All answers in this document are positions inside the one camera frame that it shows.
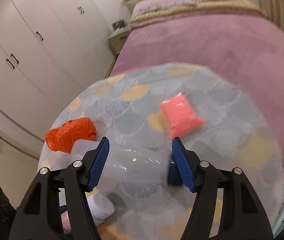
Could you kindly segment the black photo frame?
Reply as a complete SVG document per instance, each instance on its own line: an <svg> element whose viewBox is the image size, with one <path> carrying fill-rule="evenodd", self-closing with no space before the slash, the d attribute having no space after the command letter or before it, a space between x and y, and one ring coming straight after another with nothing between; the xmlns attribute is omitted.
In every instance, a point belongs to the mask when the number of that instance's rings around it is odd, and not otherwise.
<svg viewBox="0 0 284 240"><path fill-rule="evenodd" d="M113 30L116 31L117 29L124 28L126 26L126 23L124 20L116 21L112 24Z"/></svg>

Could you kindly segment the white tissue roll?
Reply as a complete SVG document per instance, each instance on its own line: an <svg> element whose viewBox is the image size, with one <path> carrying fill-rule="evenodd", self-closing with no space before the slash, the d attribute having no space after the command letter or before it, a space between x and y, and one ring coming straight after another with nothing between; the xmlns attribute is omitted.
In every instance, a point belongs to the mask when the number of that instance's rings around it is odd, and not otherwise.
<svg viewBox="0 0 284 240"><path fill-rule="evenodd" d="M109 198L101 193L94 193L87 198L91 216L98 226L115 212L115 206Z"/></svg>

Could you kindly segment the white wardrobe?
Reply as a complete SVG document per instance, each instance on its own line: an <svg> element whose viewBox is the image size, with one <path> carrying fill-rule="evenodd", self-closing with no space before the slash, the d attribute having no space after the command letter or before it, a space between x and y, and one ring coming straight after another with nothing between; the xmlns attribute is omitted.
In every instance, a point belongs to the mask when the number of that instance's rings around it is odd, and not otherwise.
<svg viewBox="0 0 284 240"><path fill-rule="evenodd" d="M107 74L109 27L92 0L0 0L0 110L43 139Z"/></svg>

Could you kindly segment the pink plastic packet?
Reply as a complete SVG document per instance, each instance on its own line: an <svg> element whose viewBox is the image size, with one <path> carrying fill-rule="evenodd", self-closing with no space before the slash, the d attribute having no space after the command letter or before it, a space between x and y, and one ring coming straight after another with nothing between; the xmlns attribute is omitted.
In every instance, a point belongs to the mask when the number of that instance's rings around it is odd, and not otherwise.
<svg viewBox="0 0 284 240"><path fill-rule="evenodd" d="M183 137L206 123L195 114L184 93L161 102L160 109L170 127L170 140Z"/></svg>

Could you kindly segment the scale pattern tablecloth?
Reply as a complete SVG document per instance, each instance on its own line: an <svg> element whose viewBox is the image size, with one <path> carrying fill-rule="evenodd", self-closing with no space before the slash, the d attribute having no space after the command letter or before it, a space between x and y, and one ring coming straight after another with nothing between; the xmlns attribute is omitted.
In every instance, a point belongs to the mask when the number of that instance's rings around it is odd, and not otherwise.
<svg viewBox="0 0 284 240"><path fill-rule="evenodd" d="M98 81L82 92L53 123L87 117L97 140L111 152L94 194L110 199L113 215L98 226L103 239L179 239L195 200L184 186L168 186L170 127L160 104L183 93L205 123L182 142L200 159L248 177L274 224L283 200L283 158L256 93L210 68L168 63Z"/></svg>

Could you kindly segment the orange plastic bag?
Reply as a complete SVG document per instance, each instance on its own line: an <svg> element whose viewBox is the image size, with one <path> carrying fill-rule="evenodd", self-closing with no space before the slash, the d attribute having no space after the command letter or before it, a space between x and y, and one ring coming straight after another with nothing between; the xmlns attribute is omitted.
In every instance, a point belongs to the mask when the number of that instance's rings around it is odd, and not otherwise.
<svg viewBox="0 0 284 240"><path fill-rule="evenodd" d="M69 120L62 126L49 130L45 134L45 141L50 150L70 154L76 141L80 139L94 141L96 135L97 129L94 123L90 118L84 117Z"/></svg>

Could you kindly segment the purple pillow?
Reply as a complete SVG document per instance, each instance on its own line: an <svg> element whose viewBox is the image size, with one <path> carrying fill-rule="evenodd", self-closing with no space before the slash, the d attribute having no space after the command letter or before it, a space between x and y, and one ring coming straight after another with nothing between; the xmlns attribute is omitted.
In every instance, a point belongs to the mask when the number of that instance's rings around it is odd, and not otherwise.
<svg viewBox="0 0 284 240"><path fill-rule="evenodd" d="M144 12L167 9L178 5L194 5L193 0L142 0L136 4L131 16L137 16Z"/></svg>

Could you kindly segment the beige bedside table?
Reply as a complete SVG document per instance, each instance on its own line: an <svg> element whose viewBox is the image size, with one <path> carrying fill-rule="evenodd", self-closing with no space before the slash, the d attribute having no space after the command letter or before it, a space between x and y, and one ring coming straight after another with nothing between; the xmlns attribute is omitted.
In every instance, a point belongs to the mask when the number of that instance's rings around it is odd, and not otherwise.
<svg viewBox="0 0 284 240"><path fill-rule="evenodd" d="M108 38L108 44L110 49L115 55L120 54L126 40L130 34L129 27L123 27L116 29Z"/></svg>

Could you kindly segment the clear plastic bottle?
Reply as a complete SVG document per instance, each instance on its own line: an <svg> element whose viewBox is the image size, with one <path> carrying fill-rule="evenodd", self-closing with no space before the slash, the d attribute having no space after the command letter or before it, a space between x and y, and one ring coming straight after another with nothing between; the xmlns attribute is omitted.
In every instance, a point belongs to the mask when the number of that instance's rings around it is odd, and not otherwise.
<svg viewBox="0 0 284 240"><path fill-rule="evenodd" d="M148 148L109 144L109 154L101 175L123 183L167 185L171 151L155 152Z"/></svg>

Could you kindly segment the bed with purple blanket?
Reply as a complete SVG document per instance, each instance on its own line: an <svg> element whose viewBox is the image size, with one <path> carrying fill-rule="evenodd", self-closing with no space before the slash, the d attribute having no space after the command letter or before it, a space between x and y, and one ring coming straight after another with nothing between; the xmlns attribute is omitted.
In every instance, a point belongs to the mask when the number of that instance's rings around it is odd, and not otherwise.
<svg viewBox="0 0 284 240"><path fill-rule="evenodd" d="M131 16L112 74L159 64L209 67L247 92L284 156L284 32L254 3L200 1Z"/></svg>

